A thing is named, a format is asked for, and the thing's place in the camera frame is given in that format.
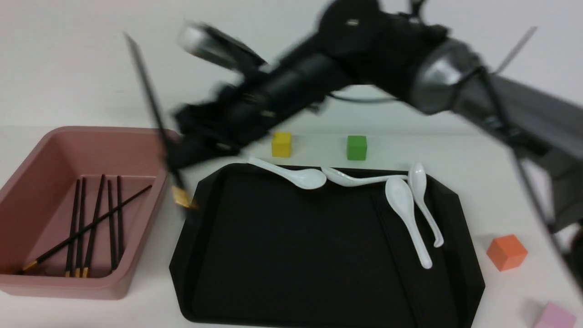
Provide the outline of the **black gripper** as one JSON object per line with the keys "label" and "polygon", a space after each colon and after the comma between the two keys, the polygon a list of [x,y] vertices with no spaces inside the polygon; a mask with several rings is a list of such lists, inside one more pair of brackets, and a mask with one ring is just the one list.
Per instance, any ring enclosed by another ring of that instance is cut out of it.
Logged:
{"label": "black gripper", "polygon": [[188,103],[175,112],[182,137],[166,157],[172,169],[237,155],[277,124],[278,102],[260,91],[220,89],[212,101]]}

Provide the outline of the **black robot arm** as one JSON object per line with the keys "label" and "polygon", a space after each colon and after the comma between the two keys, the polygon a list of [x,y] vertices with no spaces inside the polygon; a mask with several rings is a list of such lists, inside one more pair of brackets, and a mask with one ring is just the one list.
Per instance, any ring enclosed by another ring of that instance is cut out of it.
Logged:
{"label": "black robot arm", "polygon": [[187,104],[175,119],[183,137],[169,169],[237,155],[270,129],[333,92],[371,85],[424,115],[452,111],[546,170],[557,232],[582,222],[582,108],[490,72],[470,46],[412,13],[384,12],[376,0],[335,0],[312,35],[277,65],[218,29],[181,31],[190,54],[239,71],[212,102]]}

